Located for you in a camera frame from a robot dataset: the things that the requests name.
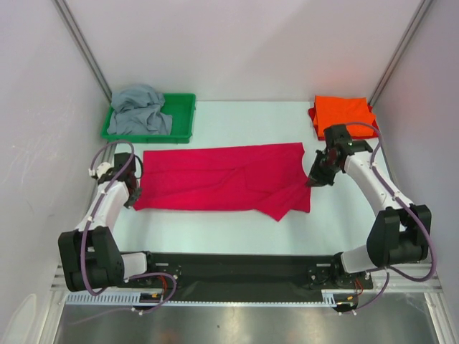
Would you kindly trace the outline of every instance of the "orange cloth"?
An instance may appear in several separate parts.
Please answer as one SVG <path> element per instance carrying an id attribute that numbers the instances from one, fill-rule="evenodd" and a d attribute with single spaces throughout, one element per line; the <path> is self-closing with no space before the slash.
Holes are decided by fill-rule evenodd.
<path id="1" fill-rule="evenodd" d="M 376 129 L 376 117 L 366 98 L 322 97 L 317 95 L 313 108 L 309 109 L 314 129 L 319 140 L 324 140 L 323 131 L 331 125 L 349 122 L 365 122 Z M 349 125 L 347 130 L 352 138 L 375 138 L 377 134 L 363 125 Z"/>

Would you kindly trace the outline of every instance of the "metal panel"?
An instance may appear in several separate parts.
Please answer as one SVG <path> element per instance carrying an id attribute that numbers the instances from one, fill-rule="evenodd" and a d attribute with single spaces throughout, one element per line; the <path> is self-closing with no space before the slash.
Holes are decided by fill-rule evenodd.
<path id="1" fill-rule="evenodd" d="M 98 81 L 100 88 L 104 92 L 104 95 L 107 97 L 107 100 L 110 101 L 112 97 L 112 91 L 110 86 L 108 86 L 105 77 L 103 76 L 102 71 L 99 68 L 97 61 L 94 58 L 91 49 L 87 45 L 86 39 L 81 32 L 80 27 L 78 26 L 75 18 L 70 11 L 69 6 L 65 0 L 52 0 L 55 3 L 56 9 L 59 12 L 62 20 L 69 30 L 69 33 L 72 35 L 72 38 L 77 45 L 78 49 L 81 51 L 83 57 L 86 60 L 88 67 L 90 68 L 95 79 Z"/>
<path id="2" fill-rule="evenodd" d="M 398 186 L 432 211 L 437 272 L 459 323 L 459 1 L 432 6 L 375 106 Z"/>
<path id="3" fill-rule="evenodd" d="M 39 326 L 35 340 L 31 340 L 31 343 L 49 344 L 56 338 L 60 318 L 65 306 L 65 298 L 68 292 L 59 291 L 50 293 L 51 297 L 47 305 L 46 316 Z"/>
<path id="4" fill-rule="evenodd" d="M 84 214 L 108 102 L 51 1 L 1 1 L 0 27 L 0 337 L 21 343 L 46 315 L 57 237 Z"/>
<path id="5" fill-rule="evenodd" d="M 148 294 L 161 290 L 149 290 Z M 73 292 L 67 296 L 66 305 L 98 305 L 98 306 L 154 306 L 158 302 L 141 302 L 142 292 L 104 292 L 92 296 L 89 292 Z M 191 302 L 169 301 L 167 306 L 205 306 L 205 307 L 334 307 L 333 293 L 322 292 L 322 301 L 318 302 Z"/>
<path id="6" fill-rule="evenodd" d="M 459 343 L 455 326 L 451 323 L 451 314 L 446 307 L 444 294 L 426 294 L 425 299 L 440 343 Z"/>
<path id="7" fill-rule="evenodd" d="M 68 2 L 113 89 L 312 100 L 370 96 L 421 1 Z"/>
<path id="8" fill-rule="evenodd" d="M 73 343 L 439 343 L 422 294 L 385 295 L 357 316 L 330 308 L 163 307 L 139 317 L 65 306 L 55 344 Z"/>
<path id="9" fill-rule="evenodd" d="M 403 34 L 402 40 L 400 41 L 398 47 L 395 49 L 395 53 L 392 56 L 389 64 L 387 65 L 386 70 L 384 71 L 381 80 L 378 82 L 376 90 L 373 92 L 372 96 L 369 98 L 369 104 L 374 106 L 382 91 L 389 82 L 390 77 L 395 71 L 395 68 L 399 64 L 400 59 L 403 57 L 403 54 L 407 50 L 410 42 L 412 41 L 413 36 L 416 34 L 419 29 L 422 20 L 425 18 L 426 14 L 431 8 L 431 5 L 435 0 L 423 0 L 417 8 L 415 15 L 413 16 L 410 25 L 408 25 L 407 30 Z"/>

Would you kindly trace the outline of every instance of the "green plastic bin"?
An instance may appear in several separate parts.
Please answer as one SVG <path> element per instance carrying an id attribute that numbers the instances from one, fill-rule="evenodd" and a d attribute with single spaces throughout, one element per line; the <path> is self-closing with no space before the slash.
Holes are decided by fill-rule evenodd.
<path id="1" fill-rule="evenodd" d="M 113 108 L 110 106 L 100 136 L 109 141 L 127 140 L 132 143 L 189 143 L 193 129 L 196 95 L 192 93 L 164 93 L 164 99 L 166 102 L 161 108 L 161 112 L 173 117 L 171 135 L 110 135 L 107 133 L 113 113 Z"/>

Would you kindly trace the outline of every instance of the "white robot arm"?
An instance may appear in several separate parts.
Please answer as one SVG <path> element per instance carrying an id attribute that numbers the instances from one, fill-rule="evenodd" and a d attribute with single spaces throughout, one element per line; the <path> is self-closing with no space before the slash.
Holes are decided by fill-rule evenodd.
<path id="1" fill-rule="evenodd" d="M 130 277 L 147 271 L 147 253 L 120 253 L 111 234 L 121 209 L 130 208 L 141 192 L 135 177 L 135 160 L 131 161 L 117 180 L 113 180 L 120 168 L 126 164 L 128 157 L 128 153 L 119 153 L 115 154 L 114 166 L 108 163 L 100 164 L 97 171 L 91 175 L 98 181 L 93 203 L 75 230 L 62 233 L 59 237 L 62 267 L 70 291 L 86 289 L 80 260 L 82 236 L 88 220 L 90 225 L 86 229 L 87 239 L 83 258 L 86 262 L 86 277 L 92 288 L 121 285 Z"/>
<path id="2" fill-rule="evenodd" d="M 376 216 L 365 245 L 337 254 L 341 273 L 424 260 L 429 248 L 425 235 L 401 204 L 409 206 L 428 234 L 430 210 L 414 205 L 386 176 L 376 175 L 372 170 L 376 164 L 372 161 L 372 148 L 365 140 L 352 140 L 345 125 L 325 129 L 325 137 L 326 149 L 317 151 L 308 185 L 333 185 L 336 173 L 343 171 L 357 183 Z"/>

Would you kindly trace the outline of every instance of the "red cloth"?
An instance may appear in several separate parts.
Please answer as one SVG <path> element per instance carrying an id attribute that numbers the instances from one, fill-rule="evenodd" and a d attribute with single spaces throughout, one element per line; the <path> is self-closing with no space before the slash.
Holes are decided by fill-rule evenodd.
<path id="1" fill-rule="evenodd" d="M 134 208 L 256 209 L 276 221 L 291 209 L 309 212 L 303 155 L 302 143 L 145 151 Z"/>

